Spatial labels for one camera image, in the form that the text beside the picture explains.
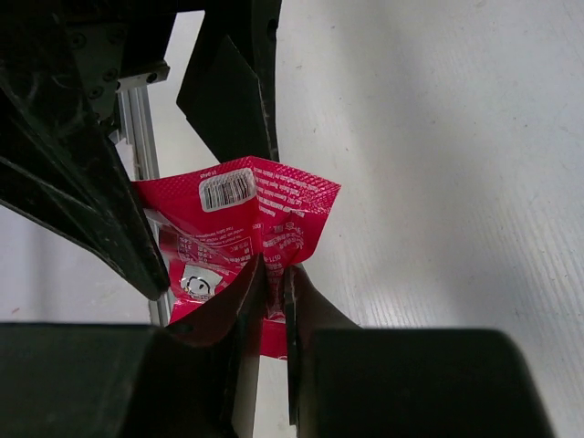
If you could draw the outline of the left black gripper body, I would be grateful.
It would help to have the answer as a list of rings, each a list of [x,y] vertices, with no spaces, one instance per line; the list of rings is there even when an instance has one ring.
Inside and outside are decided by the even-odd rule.
[[[123,91],[166,80],[164,59],[176,16],[203,1],[4,1],[1,4],[1,134],[25,129],[23,108],[47,116],[69,99],[40,92],[74,90],[100,125]]]

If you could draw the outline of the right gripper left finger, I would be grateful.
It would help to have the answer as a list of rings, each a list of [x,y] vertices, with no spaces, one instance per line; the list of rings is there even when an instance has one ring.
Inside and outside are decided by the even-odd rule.
[[[249,437],[265,264],[181,320],[1,327],[4,437]]]

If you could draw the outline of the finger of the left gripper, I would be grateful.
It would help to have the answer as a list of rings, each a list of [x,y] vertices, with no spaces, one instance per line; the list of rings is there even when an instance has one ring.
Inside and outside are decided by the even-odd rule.
[[[278,161],[276,32],[281,2],[192,1],[204,12],[177,106],[219,162]]]
[[[23,108],[25,129],[1,134],[1,203],[101,259],[149,300],[169,285],[129,177],[113,144],[74,90],[40,92],[69,99],[45,116]]]

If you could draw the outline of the red candy packet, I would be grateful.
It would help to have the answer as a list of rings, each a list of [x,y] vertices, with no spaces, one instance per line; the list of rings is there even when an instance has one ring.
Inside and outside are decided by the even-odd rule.
[[[133,187],[169,264],[170,321],[224,291],[261,255],[268,286],[261,353],[285,359],[282,277],[314,254],[339,184],[248,156]]]

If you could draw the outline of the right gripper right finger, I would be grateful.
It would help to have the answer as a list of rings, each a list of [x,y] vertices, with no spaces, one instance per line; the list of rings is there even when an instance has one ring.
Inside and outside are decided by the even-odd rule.
[[[363,328],[292,266],[289,420],[300,437],[550,437],[516,344],[484,328]]]

